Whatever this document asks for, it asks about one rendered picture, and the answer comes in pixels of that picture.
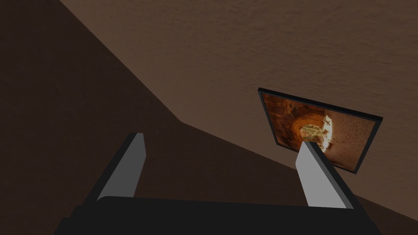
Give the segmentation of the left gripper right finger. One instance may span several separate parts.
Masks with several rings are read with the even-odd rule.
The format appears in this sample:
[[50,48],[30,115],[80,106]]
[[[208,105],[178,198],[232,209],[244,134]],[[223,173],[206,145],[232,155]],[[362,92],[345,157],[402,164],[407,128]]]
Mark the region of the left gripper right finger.
[[296,170],[309,206],[362,210],[362,205],[316,142],[302,142]]

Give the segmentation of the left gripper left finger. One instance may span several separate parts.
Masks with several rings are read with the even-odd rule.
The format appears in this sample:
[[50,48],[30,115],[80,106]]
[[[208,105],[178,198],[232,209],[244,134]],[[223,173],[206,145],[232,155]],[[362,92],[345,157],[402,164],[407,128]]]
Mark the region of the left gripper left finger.
[[143,133],[130,133],[87,195],[83,206],[102,197],[133,197],[146,155]]

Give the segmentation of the black framed orange picture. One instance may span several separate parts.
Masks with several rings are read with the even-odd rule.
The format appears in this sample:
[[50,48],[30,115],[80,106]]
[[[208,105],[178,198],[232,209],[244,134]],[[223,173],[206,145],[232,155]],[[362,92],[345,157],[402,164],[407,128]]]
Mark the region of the black framed orange picture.
[[356,174],[383,117],[259,88],[258,94],[278,146],[299,152],[315,142],[331,164]]

